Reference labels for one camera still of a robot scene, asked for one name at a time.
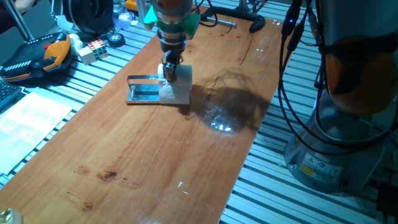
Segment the label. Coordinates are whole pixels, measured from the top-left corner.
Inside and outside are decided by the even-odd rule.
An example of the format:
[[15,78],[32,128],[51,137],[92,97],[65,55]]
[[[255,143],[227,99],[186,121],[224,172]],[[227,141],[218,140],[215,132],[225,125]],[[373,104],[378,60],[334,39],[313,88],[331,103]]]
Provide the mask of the label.
[[314,179],[336,183],[343,167],[331,165],[328,162],[306,153],[300,170]]

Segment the yellow warning label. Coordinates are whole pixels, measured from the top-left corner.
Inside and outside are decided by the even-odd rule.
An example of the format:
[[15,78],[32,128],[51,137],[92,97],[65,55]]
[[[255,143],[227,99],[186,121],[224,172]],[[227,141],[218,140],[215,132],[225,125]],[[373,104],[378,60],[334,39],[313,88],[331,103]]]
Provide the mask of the yellow warning label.
[[305,164],[301,164],[300,170],[303,171],[304,173],[308,174],[311,177],[313,176],[314,170]]

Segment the black cable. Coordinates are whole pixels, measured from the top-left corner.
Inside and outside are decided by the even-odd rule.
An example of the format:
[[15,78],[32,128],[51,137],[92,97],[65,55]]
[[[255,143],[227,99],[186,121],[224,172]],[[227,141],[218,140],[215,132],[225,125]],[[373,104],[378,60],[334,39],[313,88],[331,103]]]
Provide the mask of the black cable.
[[286,120],[287,126],[288,126],[289,129],[292,131],[293,135],[294,135],[305,147],[307,147],[308,149],[310,149],[310,150],[313,151],[313,152],[316,152],[316,153],[319,153],[319,154],[323,154],[323,155],[327,155],[327,156],[345,156],[345,155],[348,155],[348,154],[355,153],[356,151],[347,151],[347,152],[340,152],[340,153],[330,153],[330,152],[322,152],[322,151],[319,151],[319,150],[317,150],[317,149],[311,147],[310,145],[308,145],[308,144],[301,138],[301,136],[296,132],[296,130],[293,128],[292,124],[291,124],[290,121],[289,121],[289,118],[287,117],[287,114],[286,114],[286,111],[285,111],[285,108],[284,108],[283,102],[282,102],[282,96],[281,96],[281,92],[282,92],[282,89],[283,89],[283,87],[282,87],[282,85],[283,85],[283,81],[282,81],[282,79],[283,79],[283,73],[284,73],[284,70],[286,69],[287,61],[289,60],[290,54],[291,54],[291,52],[287,52],[287,56],[286,56],[286,58],[285,58],[285,64],[283,65],[283,67],[282,67],[282,68],[280,69],[280,71],[279,71],[279,72],[280,72],[280,78],[279,78],[279,84],[280,84],[280,85],[278,86],[278,99],[279,99],[279,104],[280,104],[280,108],[281,108],[281,110],[282,110],[282,114],[283,114],[283,116],[284,116],[284,118],[285,118],[285,120]]
[[[324,69],[326,68],[326,66],[325,66],[326,62],[325,62],[325,56],[323,54],[321,56],[321,63],[322,63],[321,64],[322,73],[320,75],[320,78],[323,80],[325,78],[325,74],[326,74],[324,71]],[[378,134],[377,136],[373,136],[373,137],[359,140],[359,141],[357,141],[357,140],[354,140],[354,141],[340,140],[340,139],[335,139],[333,137],[330,137],[323,130],[322,123],[321,123],[320,116],[319,116],[319,105],[318,104],[320,102],[320,97],[321,97],[322,93],[323,93],[323,89],[321,88],[320,91],[318,91],[318,96],[317,96],[317,105],[315,108],[315,124],[317,125],[319,131],[324,135],[324,137],[326,137],[330,142],[332,142],[332,145],[334,145],[336,147],[342,147],[342,148],[347,149],[347,148],[355,146],[357,148],[365,149],[365,148],[367,148],[368,145],[376,144],[377,142],[382,141],[383,139],[387,138],[398,127],[398,126],[396,126],[397,123],[395,121],[396,118],[398,117],[398,104],[397,104],[396,112],[394,115],[395,120],[392,121],[390,129],[387,131],[383,131],[381,134]]]
[[308,44],[308,43],[306,43],[306,42],[304,42],[304,41],[302,41],[302,40],[300,40],[300,42],[301,42],[302,44],[304,44],[304,45],[309,46],[309,47],[318,47],[317,44]]
[[[292,51],[295,50],[295,48],[297,47],[297,44],[298,44],[298,40],[299,40],[299,38],[301,38],[301,35],[302,35],[302,32],[303,32],[303,22],[304,22],[304,20],[305,20],[305,18],[306,18],[306,15],[308,14],[308,10],[309,10],[309,8],[306,9],[306,13],[304,14],[303,20],[301,21],[301,23],[299,24],[299,26],[297,26],[296,29],[294,30],[295,32],[294,32],[293,37],[292,37],[292,39],[290,40],[289,45],[288,45],[288,49],[289,49],[288,56],[290,56],[290,54],[292,53]],[[283,104],[282,104],[282,96],[281,96],[281,93],[283,94],[283,96],[284,96],[284,98],[285,98],[285,102],[286,102],[287,106],[289,107],[289,110],[291,111],[291,113],[293,114],[293,116],[295,117],[295,119],[297,120],[297,122],[304,128],[304,130],[306,130],[306,131],[307,131],[309,134],[311,134],[314,138],[318,139],[319,141],[321,141],[321,142],[323,142],[323,143],[325,143],[325,144],[329,144],[329,145],[332,145],[332,146],[335,146],[335,147],[340,147],[340,148],[343,148],[343,149],[350,149],[349,152],[338,153],[338,154],[330,154],[330,155],[340,156],[340,155],[344,155],[344,154],[355,153],[355,152],[361,151],[361,150],[363,150],[363,149],[366,149],[366,147],[362,147],[362,148],[361,148],[361,147],[358,147],[358,146],[354,146],[354,145],[352,145],[352,144],[345,144],[345,145],[343,144],[343,142],[347,143],[347,142],[349,142],[349,141],[342,141],[342,140],[340,141],[340,140],[338,140],[338,142],[333,142],[333,141],[331,141],[332,139],[329,139],[329,138],[327,138],[327,140],[325,140],[325,139],[323,139],[323,138],[317,136],[315,133],[311,132],[311,130],[309,130],[309,129],[306,127],[306,125],[304,125],[304,124],[301,122],[300,118],[295,114],[295,112],[294,112],[293,108],[291,107],[290,102],[289,102],[289,100],[288,100],[288,98],[287,98],[287,95],[286,95],[286,93],[285,93],[284,85],[283,85],[283,81],[282,81],[283,73],[284,73],[284,70],[285,70],[285,68],[286,68],[287,61],[288,61],[288,59],[289,59],[289,57],[287,57],[287,58],[285,59],[284,65],[282,65],[283,49],[284,49],[284,40],[285,40],[285,39],[286,39],[286,35],[283,35],[283,36],[282,36],[281,54],[280,54],[280,65],[279,65],[281,74],[280,74],[280,85],[279,85],[279,87],[278,87],[278,91],[279,91],[279,97],[280,97],[279,100],[280,100],[280,105],[281,105],[281,108],[282,108],[282,113],[284,114],[284,117],[285,117],[285,119],[287,120],[288,125],[290,124],[290,121],[287,119],[287,116],[286,116],[285,111],[284,111],[284,107],[283,107]],[[320,81],[320,84],[321,84],[321,85],[322,85],[324,82],[326,83],[326,79],[323,80],[323,78],[324,78],[324,77],[323,77],[323,74],[324,74],[324,73],[323,73],[323,69],[324,69],[324,68],[325,68],[325,65],[322,64],[322,65],[321,65],[321,70],[320,70],[320,72],[322,73],[322,77],[321,77],[322,80]],[[321,97],[322,93],[323,93],[323,88],[319,88],[319,89],[318,89],[318,97],[317,97],[317,98],[318,98],[318,100],[317,100],[317,108],[316,108],[317,110],[319,109],[318,104],[319,104],[320,97]],[[380,141],[380,140],[382,140],[382,139],[385,139],[385,137],[388,137],[388,135],[389,135],[389,133],[390,133],[391,131],[395,131],[395,130],[398,128],[398,123],[396,123],[396,118],[397,118],[397,117],[398,117],[398,104],[397,104],[396,115],[395,115],[395,118],[394,118],[394,120],[393,120],[394,126],[391,127],[391,130],[390,130],[390,131],[386,131],[386,132],[383,133],[382,135],[380,134],[379,136],[375,136],[375,137],[373,137],[373,138],[369,138],[368,140],[364,140],[364,141],[351,141],[351,142],[355,142],[356,144],[360,144],[360,143],[362,143],[362,144],[369,144],[369,143],[374,144],[374,143],[376,143],[376,142],[378,142],[378,141]],[[309,147],[309,145],[306,144],[306,143],[300,138],[300,136],[298,136],[298,134],[294,131],[294,129],[292,129],[292,127],[291,127],[291,130],[292,130],[292,132],[296,135],[296,137],[300,140],[300,142],[302,142],[306,147],[308,147],[308,148],[310,148],[310,149],[316,151],[314,148]]]
[[191,10],[191,12],[195,12],[197,9],[199,10],[199,14],[200,14],[200,9],[199,7],[205,2],[205,0],[201,0],[201,2],[198,4],[198,0],[195,0],[195,8]]
[[[305,14],[304,14],[304,17],[303,17],[303,20],[300,22],[300,24],[299,24],[298,26],[302,26],[302,27],[303,27],[305,18],[306,18],[307,14],[308,14],[308,10],[309,10],[309,7],[307,7],[307,9],[306,9],[306,11],[305,11]],[[360,149],[358,149],[358,148],[357,148],[356,150],[350,150],[350,151],[341,152],[341,153],[321,152],[321,151],[318,151],[318,150],[314,149],[313,147],[309,146],[309,145],[297,134],[297,132],[296,132],[296,131],[294,130],[294,128],[292,127],[292,125],[291,125],[291,123],[290,123],[290,121],[289,121],[289,119],[288,119],[288,117],[287,117],[287,115],[286,115],[285,108],[284,108],[283,103],[282,103],[282,95],[284,96],[285,102],[286,102],[287,106],[289,107],[290,112],[293,114],[293,116],[294,116],[294,118],[297,120],[297,122],[299,122],[299,124],[304,128],[304,130],[306,130],[309,134],[311,134],[313,137],[315,137],[315,138],[318,139],[319,141],[324,142],[325,144],[330,144],[330,145],[332,145],[331,142],[329,142],[329,141],[327,141],[327,140],[325,140],[325,139],[323,139],[323,138],[317,136],[315,133],[311,132],[311,130],[309,130],[309,129],[306,127],[306,125],[302,123],[302,121],[300,120],[300,118],[295,114],[293,108],[291,107],[290,102],[289,102],[289,100],[288,100],[288,98],[287,98],[286,92],[285,92],[285,90],[284,90],[284,84],[283,84],[283,75],[284,75],[284,71],[285,71],[285,69],[286,69],[287,62],[289,61],[289,57],[290,57],[292,51],[295,50],[295,48],[297,47],[297,44],[298,44],[298,42],[299,42],[299,40],[300,40],[300,38],[301,38],[302,32],[303,32],[303,29],[302,29],[302,28],[301,28],[299,31],[297,31],[297,27],[296,27],[295,32],[294,32],[294,34],[293,34],[293,37],[291,38],[291,40],[290,40],[290,42],[289,42],[289,45],[288,45],[289,51],[287,52],[287,56],[286,56],[286,58],[285,58],[285,60],[284,60],[283,65],[281,65],[281,61],[282,61],[281,59],[283,58],[283,49],[284,49],[284,45],[285,45],[286,36],[282,36],[282,44],[281,44],[281,51],[280,51],[280,62],[279,62],[279,68],[280,68],[279,72],[280,72],[280,74],[279,74],[278,98],[279,98],[279,103],[280,103],[280,107],[281,107],[281,110],[282,110],[282,114],[284,115],[284,118],[285,118],[285,120],[286,120],[286,123],[287,123],[287,125],[289,126],[290,130],[291,130],[291,131],[293,132],[293,134],[295,135],[295,137],[296,137],[304,146],[306,146],[306,147],[309,148],[310,150],[313,150],[314,152],[317,152],[317,153],[320,153],[320,154],[324,154],[324,155],[330,155],[330,156],[343,156],[343,155],[347,155],[347,154],[352,154],[352,153],[358,152],[358,151],[360,150]],[[319,93],[322,93],[322,88],[319,88],[318,94],[319,94]]]
[[[211,1],[210,1],[210,0],[207,0],[207,3],[209,4],[210,10],[213,11],[213,5],[211,4]],[[202,22],[199,22],[199,24],[202,25],[202,26],[205,26],[205,27],[209,27],[209,28],[212,28],[212,27],[217,26],[217,24],[218,24],[217,14],[216,14],[214,11],[213,11],[213,14],[214,14],[214,18],[216,19],[216,21],[214,22],[214,24],[208,25],[208,24],[204,24],[204,23],[202,23]]]

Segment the wood grain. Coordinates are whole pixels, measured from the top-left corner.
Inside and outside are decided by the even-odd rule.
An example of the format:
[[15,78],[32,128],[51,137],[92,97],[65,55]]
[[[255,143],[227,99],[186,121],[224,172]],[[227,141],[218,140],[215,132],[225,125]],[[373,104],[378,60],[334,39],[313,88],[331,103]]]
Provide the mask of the wood grain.
[[0,210],[24,224],[217,223],[277,86],[281,29],[220,19],[238,28],[200,26],[183,54],[191,107],[124,103],[128,75],[157,71],[154,37],[0,190]]

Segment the orange object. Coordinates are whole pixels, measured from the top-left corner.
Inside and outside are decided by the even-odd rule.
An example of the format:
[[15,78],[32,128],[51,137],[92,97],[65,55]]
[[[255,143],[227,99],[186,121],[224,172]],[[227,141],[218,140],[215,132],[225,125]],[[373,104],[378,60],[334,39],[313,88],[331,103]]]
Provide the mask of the orange object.
[[137,9],[137,2],[135,0],[127,0],[126,1],[126,8],[133,10],[133,11],[138,11]]
[[44,53],[44,59],[48,59],[50,57],[55,57],[55,62],[52,65],[44,67],[44,70],[50,70],[52,68],[60,67],[63,59],[65,59],[68,55],[70,49],[70,39],[69,35],[67,35],[67,39],[64,41],[56,42],[48,47],[48,49]]

